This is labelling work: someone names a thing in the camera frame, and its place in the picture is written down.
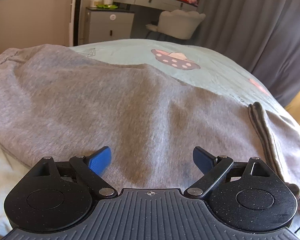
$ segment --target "white round sticker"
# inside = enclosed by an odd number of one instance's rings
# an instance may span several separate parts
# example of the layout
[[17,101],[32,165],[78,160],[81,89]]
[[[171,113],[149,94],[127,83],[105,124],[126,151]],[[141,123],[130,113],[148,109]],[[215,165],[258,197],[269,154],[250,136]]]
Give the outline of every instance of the white round sticker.
[[116,18],[117,18],[117,17],[116,17],[115,14],[110,15],[110,20],[114,21]]

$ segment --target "mushroom print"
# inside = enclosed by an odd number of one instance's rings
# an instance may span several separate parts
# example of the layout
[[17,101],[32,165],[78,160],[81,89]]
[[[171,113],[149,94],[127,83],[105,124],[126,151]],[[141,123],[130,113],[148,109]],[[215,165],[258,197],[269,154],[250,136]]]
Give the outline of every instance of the mushroom print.
[[156,60],[174,68],[182,70],[200,69],[197,63],[189,60],[183,53],[168,53],[157,49],[153,49],[151,52],[155,55]]

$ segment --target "black vertical strip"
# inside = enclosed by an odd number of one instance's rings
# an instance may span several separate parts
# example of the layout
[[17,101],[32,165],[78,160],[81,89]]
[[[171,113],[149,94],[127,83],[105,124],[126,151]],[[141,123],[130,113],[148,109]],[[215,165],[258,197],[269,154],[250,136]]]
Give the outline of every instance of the black vertical strip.
[[80,20],[81,0],[75,0],[74,24],[73,24],[73,46],[78,46],[79,40],[79,20]]

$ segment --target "chair leg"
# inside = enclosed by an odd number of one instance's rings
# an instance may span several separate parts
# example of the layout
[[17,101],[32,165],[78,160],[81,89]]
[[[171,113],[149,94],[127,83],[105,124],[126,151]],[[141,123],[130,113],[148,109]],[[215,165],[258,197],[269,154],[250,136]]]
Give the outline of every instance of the chair leg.
[[152,31],[149,31],[149,32],[147,33],[146,39],[149,37],[149,35],[150,35],[151,32],[152,32]]

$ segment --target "green object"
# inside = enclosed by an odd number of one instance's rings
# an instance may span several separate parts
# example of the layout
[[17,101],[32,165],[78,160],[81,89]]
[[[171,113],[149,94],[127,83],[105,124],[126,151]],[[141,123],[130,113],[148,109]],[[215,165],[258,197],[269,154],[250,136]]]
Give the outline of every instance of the green object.
[[103,9],[117,9],[116,5],[105,5],[105,4],[98,4],[98,8],[103,8]]

